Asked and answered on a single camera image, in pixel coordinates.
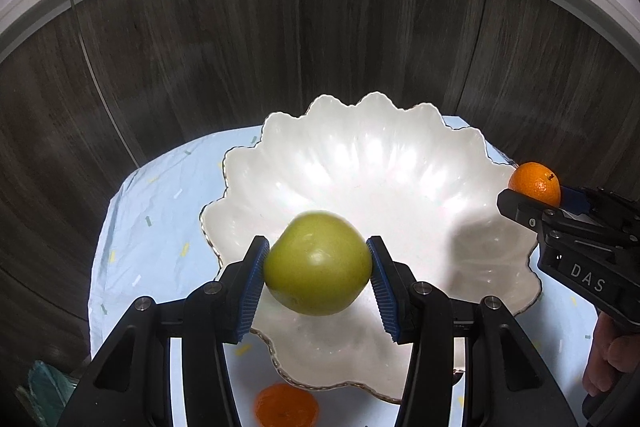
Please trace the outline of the person's right hand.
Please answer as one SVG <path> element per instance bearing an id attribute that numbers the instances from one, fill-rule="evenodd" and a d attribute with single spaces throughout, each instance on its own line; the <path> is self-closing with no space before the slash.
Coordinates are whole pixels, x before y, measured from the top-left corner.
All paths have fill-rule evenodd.
<path id="1" fill-rule="evenodd" d="M 637 368 L 639 351 L 639 336 L 623 335 L 612 317 L 600 312 L 593 329 L 582 387 L 590 397 L 608 392 L 615 383 L 616 373 L 631 373 Z"/>

